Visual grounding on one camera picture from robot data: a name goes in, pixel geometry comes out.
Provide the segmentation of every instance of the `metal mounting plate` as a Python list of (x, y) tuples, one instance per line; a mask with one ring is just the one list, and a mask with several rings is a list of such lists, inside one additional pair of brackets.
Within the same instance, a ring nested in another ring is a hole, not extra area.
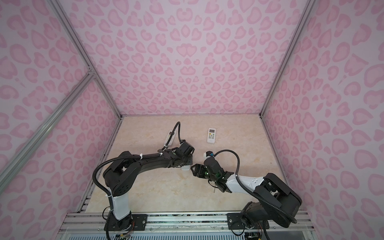
[[(144, 231), (147, 225), (147, 214), (132, 214), (132, 220), (134, 221), (134, 231)], [(109, 231), (125, 231), (127, 228), (131, 229), (131, 218), (130, 215), (123, 218), (121, 221), (117, 221), (114, 215), (112, 214), (109, 223), (108, 230)]]
[[(228, 220), (228, 229), (232, 229), (232, 230), (243, 230), (244, 229), (244, 225), (243, 223), (241, 222), (241, 216), (242, 214), (241, 213), (236, 213), (236, 214), (227, 214), (227, 220)], [(266, 229), (269, 229), (269, 223), (267, 221), (266, 223)]]
[[(185, 232), (230, 232), (228, 228), (227, 213), (240, 211), (221, 212), (140, 212), (147, 214), (145, 232), (150, 233), (185, 233)], [(270, 232), (314, 231), (313, 224), (306, 211), (299, 210), (295, 216), (298, 223), (283, 228), (274, 221), (269, 220)], [(67, 214), (59, 234), (91, 234), (100, 233), (104, 228), (105, 220), (102, 213), (72, 213)]]

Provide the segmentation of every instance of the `robotic arm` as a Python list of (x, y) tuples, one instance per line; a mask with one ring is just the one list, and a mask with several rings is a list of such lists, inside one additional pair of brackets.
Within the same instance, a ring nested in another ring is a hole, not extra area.
[(179, 147), (162, 150), (157, 154), (132, 155), (125, 151), (117, 160), (104, 171), (103, 177), (110, 195), (109, 204), (113, 215), (110, 224), (116, 230), (129, 228), (132, 222), (131, 210), (128, 205), (128, 191), (131, 189), (139, 173), (169, 167), (182, 167), (192, 165), (192, 153), (194, 148), (186, 141)]
[[(132, 155), (125, 151), (119, 157), (103, 162), (93, 172), (93, 182), (108, 196), (111, 212), (108, 215), (104, 230), (122, 231), (133, 229), (133, 218), (128, 206), (128, 191), (131, 189), (137, 175), (141, 172), (168, 167), (182, 167), (192, 165), (194, 148), (185, 140), (180, 140), (180, 146), (173, 149), (164, 148), (157, 154)], [(237, 157), (236, 172), (224, 171), (215, 157), (221, 152), (232, 152)], [(268, 173), (265, 177), (239, 176), (240, 159), (232, 150), (221, 150), (216, 154), (206, 152), (204, 164), (195, 164), (190, 169), (194, 176), (213, 181), (222, 192), (241, 192), (250, 194), (259, 200), (258, 203), (249, 202), (241, 211), (241, 222), (246, 228), (253, 228), (259, 221), (273, 220), (282, 227), (288, 227), (291, 222), (297, 223), (294, 216), (299, 210), (302, 200), (276, 175)], [(104, 171), (103, 177), (107, 188), (97, 180), (97, 172), (111, 163)]]
[(222, 192), (241, 192), (250, 194), (259, 200), (258, 203), (249, 202), (241, 211), (241, 222), (246, 228), (253, 228), (259, 221), (273, 220), (282, 227), (289, 227), (295, 222), (296, 215), (302, 204), (301, 198), (290, 189), (275, 174), (268, 173), (265, 177), (244, 177), (237, 173), (224, 171), (216, 161), (213, 152), (204, 154), (204, 164), (191, 167), (194, 176), (213, 181)]

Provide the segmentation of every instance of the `marble floor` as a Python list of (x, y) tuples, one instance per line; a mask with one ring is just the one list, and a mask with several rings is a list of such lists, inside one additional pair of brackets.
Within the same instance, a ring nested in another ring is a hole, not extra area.
[[(156, 153), (177, 121), (181, 122), (181, 139), (195, 147), (194, 164), (204, 162), (206, 151), (231, 149), (240, 157), (239, 175), (261, 177), (272, 172), (283, 179), (259, 116), (254, 114), (125, 117), (108, 159), (123, 151)], [(209, 127), (216, 128), (215, 144), (207, 143)], [(178, 145), (176, 136), (171, 147)], [(216, 160), (225, 171), (236, 170), (237, 160), (233, 154), (223, 152)], [(104, 184), (102, 174), (99, 181)], [(249, 201), (257, 202), (250, 195), (214, 190), (207, 180), (179, 168), (154, 169), (139, 174), (128, 198), (132, 212), (230, 211), (241, 210)], [(102, 212), (107, 206), (108, 198), (96, 187), (86, 212)]]

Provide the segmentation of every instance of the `pink heart pattern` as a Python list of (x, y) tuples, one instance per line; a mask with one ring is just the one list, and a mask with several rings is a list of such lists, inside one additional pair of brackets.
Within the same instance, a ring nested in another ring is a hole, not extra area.
[(5, 1), (0, 20), (0, 156), (8, 162), (87, 69), (44, 1)]
[(321, 0), (266, 112), (320, 240), (384, 238), (380, 6)]
[(259, 113), (306, 1), (292, 2), (62, 5), (120, 111), (136, 115)]
[[(73, 124), (74, 118), (81, 124)], [(116, 123), (91, 82), (0, 196), (2, 239), (55, 238), (63, 216), (75, 211)]]

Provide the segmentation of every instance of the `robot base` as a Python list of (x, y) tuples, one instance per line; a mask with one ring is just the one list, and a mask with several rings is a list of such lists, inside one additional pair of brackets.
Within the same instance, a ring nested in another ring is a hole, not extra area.
[(111, 214), (108, 222), (108, 231), (125, 231), (131, 229), (131, 224), (134, 222), (133, 231), (144, 231), (147, 224), (147, 214), (129, 214), (120, 221)]
[[(232, 230), (243, 230), (243, 229), (260, 229), (258, 226), (257, 222), (253, 223), (253, 227), (251, 226), (246, 226), (247, 224), (244, 224), (244, 219), (242, 220), (243, 214), (238, 213), (238, 214), (227, 214), (227, 222), (228, 222), (228, 229)], [(259, 220), (260, 226), (263, 225), (263, 221)], [(266, 229), (269, 229), (269, 223), (267, 221)]]

